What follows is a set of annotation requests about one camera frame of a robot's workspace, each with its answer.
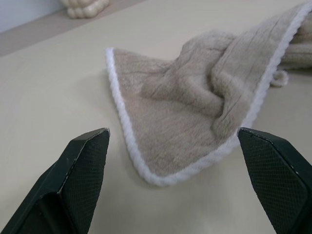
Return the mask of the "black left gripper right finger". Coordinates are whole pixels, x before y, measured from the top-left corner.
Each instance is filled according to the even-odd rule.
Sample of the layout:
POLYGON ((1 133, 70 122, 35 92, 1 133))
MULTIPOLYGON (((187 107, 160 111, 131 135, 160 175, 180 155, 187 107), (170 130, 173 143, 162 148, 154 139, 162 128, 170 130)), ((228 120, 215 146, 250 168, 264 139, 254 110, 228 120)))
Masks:
POLYGON ((238 139, 253 189, 278 234, 312 232, 312 166, 285 139, 240 128, 238 139))

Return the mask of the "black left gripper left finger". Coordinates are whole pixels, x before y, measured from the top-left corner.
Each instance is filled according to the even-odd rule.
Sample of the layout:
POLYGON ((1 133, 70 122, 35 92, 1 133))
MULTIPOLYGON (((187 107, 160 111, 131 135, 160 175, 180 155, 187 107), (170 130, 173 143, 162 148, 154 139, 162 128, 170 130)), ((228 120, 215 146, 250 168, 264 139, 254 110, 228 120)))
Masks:
POLYGON ((110 130, 72 139, 35 182, 3 234, 86 234, 100 195, 110 130))

